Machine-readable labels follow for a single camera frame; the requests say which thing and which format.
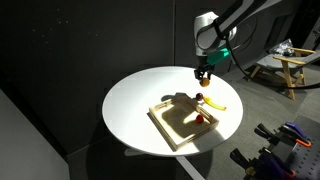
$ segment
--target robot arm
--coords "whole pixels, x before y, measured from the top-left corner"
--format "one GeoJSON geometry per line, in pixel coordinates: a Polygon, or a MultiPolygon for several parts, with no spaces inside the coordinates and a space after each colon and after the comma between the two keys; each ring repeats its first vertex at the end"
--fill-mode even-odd
{"type": "Polygon", "coordinates": [[[221,16],[213,12],[196,17],[194,36],[196,55],[199,67],[194,71],[198,80],[207,78],[213,73],[213,66],[206,62],[207,55],[219,50],[228,38],[231,40],[236,32],[236,26],[249,16],[280,2],[281,0],[237,0],[221,16]]]}

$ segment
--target red apple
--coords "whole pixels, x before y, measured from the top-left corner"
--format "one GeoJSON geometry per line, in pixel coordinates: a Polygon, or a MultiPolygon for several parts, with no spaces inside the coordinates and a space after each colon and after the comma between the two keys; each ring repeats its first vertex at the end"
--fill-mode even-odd
{"type": "Polygon", "coordinates": [[[203,94],[197,93],[196,99],[197,99],[198,101],[201,101],[201,100],[203,99],[203,94]]]}
{"type": "Polygon", "coordinates": [[[203,117],[201,114],[198,114],[198,116],[196,117],[196,122],[197,123],[202,123],[204,121],[203,117]]]}

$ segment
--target wooden chair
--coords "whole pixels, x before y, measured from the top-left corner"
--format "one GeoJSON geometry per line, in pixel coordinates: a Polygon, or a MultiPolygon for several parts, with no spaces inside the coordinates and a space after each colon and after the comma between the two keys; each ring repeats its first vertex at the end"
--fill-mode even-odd
{"type": "MultiPolygon", "coordinates": [[[[280,71],[284,74],[284,79],[288,87],[296,87],[298,83],[306,85],[306,78],[303,68],[317,60],[320,60],[320,52],[290,48],[294,50],[294,57],[276,56],[269,54],[259,60],[255,65],[256,68],[251,73],[253,78],[258,72],[267,70],[268,72],[276,73],[280,71]]],[[[293,89],[288,89],[289,98],[295,100],[293,89]]]]}

